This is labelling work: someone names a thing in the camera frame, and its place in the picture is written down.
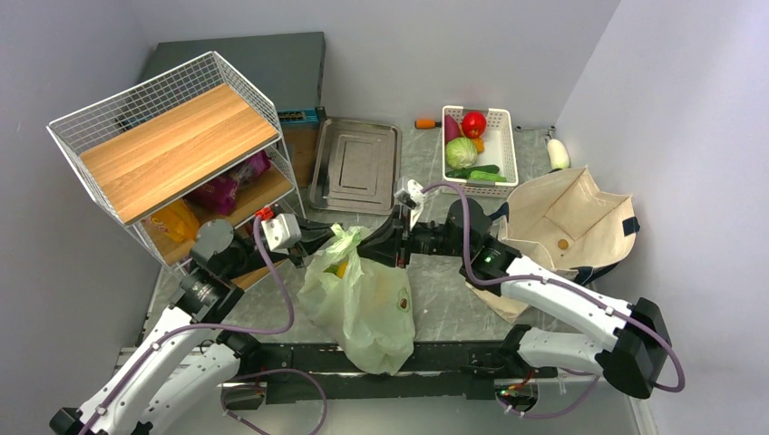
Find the yellow lemon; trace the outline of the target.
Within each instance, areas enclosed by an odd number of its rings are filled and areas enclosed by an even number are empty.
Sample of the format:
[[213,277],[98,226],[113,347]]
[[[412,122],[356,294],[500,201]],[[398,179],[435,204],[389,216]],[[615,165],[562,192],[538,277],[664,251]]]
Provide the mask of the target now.
[[348,267],[348,261],[344,260],[344,261],[341,261],[339,263],[336,263],[336,264],[333,264],[333,265],[329,266],[325,270],[325,272],[329,273],[329,274],[332,274],[332,275],[336,276],[339,279],[342,279],[345,276],[345,274],[346,274],[347,267]]

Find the green avocado plastic bag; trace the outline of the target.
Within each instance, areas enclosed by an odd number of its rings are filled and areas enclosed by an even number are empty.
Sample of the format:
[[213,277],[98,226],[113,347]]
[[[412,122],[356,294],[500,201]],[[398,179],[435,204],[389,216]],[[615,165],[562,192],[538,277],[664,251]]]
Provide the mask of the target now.
[[[370,230],[332,226],[330,245],[307,266],[297,297],[307,318],[341,347],[359,370],[393,375],[414,351],[413,301],[405,270],[361,258],[357,249]],[[326,273],[347,260],[342,279]]]

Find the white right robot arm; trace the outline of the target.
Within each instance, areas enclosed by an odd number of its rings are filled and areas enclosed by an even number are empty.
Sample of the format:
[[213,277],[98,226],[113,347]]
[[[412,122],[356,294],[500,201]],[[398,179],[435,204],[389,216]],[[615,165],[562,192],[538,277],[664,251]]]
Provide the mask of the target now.
[[413,201],[397,206],[358,246],[357,254],[401,268],[413,255],[459,257],[459,273],[467,284],[505,301],[523,302],[573,327],[571,333],[557,333],[514,325],[499,350],[503,373],[569,369],[601,376],[637,399],[647,399],[655,390],[681,392],[685,387],[683,365],[654,302],[601,295],[546,270],[492,237],[492,220],[472,199],[452,203],[442,224],[417,222],[415,211]]

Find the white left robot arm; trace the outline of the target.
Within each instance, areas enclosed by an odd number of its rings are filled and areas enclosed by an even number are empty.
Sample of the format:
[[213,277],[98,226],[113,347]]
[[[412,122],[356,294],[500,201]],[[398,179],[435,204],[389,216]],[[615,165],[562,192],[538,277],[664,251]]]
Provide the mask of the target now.
[[287,351],[264,348],[257,338],[288,331],[294,309],[287,309],[286,325],[273,329],[226,325],[245,293],[234,280],[262,268],[274,275],[278,260],[301,267],[334,232],[329,224],[275,208],[260,210],[255,219],[251,237],[224,219],[200,227],[190,251],[193,269],[160,320],[90,399],[55,413],[49,422],[54,433],[159,434],[223,382],[295,372]]

